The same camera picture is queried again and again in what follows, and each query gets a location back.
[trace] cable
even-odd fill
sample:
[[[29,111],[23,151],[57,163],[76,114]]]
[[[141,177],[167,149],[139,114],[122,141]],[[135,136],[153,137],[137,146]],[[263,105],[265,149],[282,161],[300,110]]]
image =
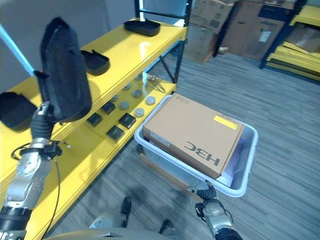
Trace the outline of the cable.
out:
[[[225,213],[225,215],[227,215],[227,213],[230,215],[231,223],[234,224],[234,217],[232,216],[231,212],[229,212],[229,210],[225,209],[224,213]]]
[[[66,147],[67,147],[68,149],[70,149],[70,148],[72,147],[71,145],[69,145],[69,144],[66,143],[65,141],[50,140],[50,142],[51,142],[51,143],[57,143],[57,144],[59,144],[59,143],[64,144],[64,145],[66,145]],[[23,145],[21,145],[21,146],[18,146],[15,150],[13,150],[13,151],[11,152],[11,158],[20,161],[20,158],[17,157],[17,155],[16,155],[16,151],[18,151],[18,150],[20,150],[20,149],[25,149],[26,146],[28,146],[28,145],[30,145],[30,144],[31,144],[31,142],[28,142],[28,143],[25,143],[25,144],[23,144]]]
[[[53,211],[53,214],[52,214],[52,217],[51,217],[51,220],[49,222],[49,225],[48,227],[46,228],[43,236],[41,239],[44,239],[44,237],[46,236],[46,234],[48,233],[50,227],[51,227],[51,224],[52,222],[54,221],[54,218],[55,218],[55,215],[56,215],[56,211],[57,211],[57,208],[58,208],[58,203],[59,203],[59,197],[60,197],[60,170],[59,170],[59,165],[58,165],[58,157],[56,157],[54,159],[54,162],[55,162],[55,167],[56,167],[56,172],[57,172],[57,177],[58,177],[58,194],[57,194],[57,197],[56,197],[56,203],[55,203],[55,207],[54,207],[54,211]]]
[[[21,145],[21,146],[18,146],[15,150],[13,150],[13,151],[11,152],[11,158],[20,161],[20,158],[18,158],[18,157],[16,156],[16,151],[18,151],[18,150],[20,150],[20,149],[24,149],[24,148],[26,148],[26,146],[28,146],[28,145],[30,145],[30,144],[31,144],[31,142],[28,142],[28,143],[26,143],[26,144],[23,144],[23,145]]]

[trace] h3c logo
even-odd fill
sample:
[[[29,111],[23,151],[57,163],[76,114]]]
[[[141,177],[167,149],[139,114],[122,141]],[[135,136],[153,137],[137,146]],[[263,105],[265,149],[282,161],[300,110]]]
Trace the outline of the h3c logo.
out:
[[[193,143],[187,141],[188,143],[188,146],[184,146],[186,149],[188,150],[191,150],[193,152],[195,152],[199,157],[207,160],[208,162],[210,160],[212,160],[214,162],[214,165],[215,166],[218,166],[219,162],[220,162],[220,159],[217,158],[217,159],[213,159],[212,158],[212,154],[208,153],[207,151],[201,149],[201,148],[197,148],[196,145],[194,145]]]

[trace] yellow label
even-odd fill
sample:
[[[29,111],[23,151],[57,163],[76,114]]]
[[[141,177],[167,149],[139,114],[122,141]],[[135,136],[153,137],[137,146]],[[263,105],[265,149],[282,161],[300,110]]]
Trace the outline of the yellow label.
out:
[[[221,124],[229,127],[229,128],[232,128],[232,129],[234,129],[234,130],[236,130],[237,127],[238,127],[237,124],[235,124],[235,123],[233,123],[233,122],[230,122],[230,121],[228,121],[228,120],[226,120],[226,119],[224,119],[224,118],[222,118],[222,117],[220,117],[220,116],[215,116],[215,117],[214,117],[214,120],[217,121],[218,123],[221,123]]]

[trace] cardboard box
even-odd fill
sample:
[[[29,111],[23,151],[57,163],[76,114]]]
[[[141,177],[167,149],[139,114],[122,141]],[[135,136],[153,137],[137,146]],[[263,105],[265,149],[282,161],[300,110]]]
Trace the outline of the cardboard box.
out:
[[[225,23],[234,3],[226,4],[220,0],[196,0],[191,11],[190,23],[213,30],[218,34]]]
[[[143,135],[216,179],[225,171],[244,125],[175,93],[143,127]]]
[[[241,55],[261,60],[284,24],[283,21],[258,17]]]
[[[225,4],[232,4],[235,2],[238,2],[239,0],[221,0],[222,2],[224,2]]]
[[[320,31],[297,22],[286,41],[309,53],[320,53]]]
[[[294,1],[286,1],[286,0],[264,0],[265,5],[282,7],[285,9],[294,9],[295,2]]]
[[[261,8],[262,4],[259,3],[248,1],[238,2],[221,46],[228,47],[230,53],[240,55],[255,25]]]
[[[204,64],[212,57],[218,36],[213,30],[189,25],[183,57]]]
[[[243,0],[242,2],[255,3],[255,4],[263,4],[265,0]]]

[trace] white wall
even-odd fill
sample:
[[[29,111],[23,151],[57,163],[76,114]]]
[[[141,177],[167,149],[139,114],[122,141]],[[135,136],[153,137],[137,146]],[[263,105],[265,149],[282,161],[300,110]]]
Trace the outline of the white wall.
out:
[[[40,70],[40,43],[46,25],[62,17],[83,46],[134,17],[133,0],[5,0],[1,24],[31,65]],[[0,40],[0,93],[29,77]]]

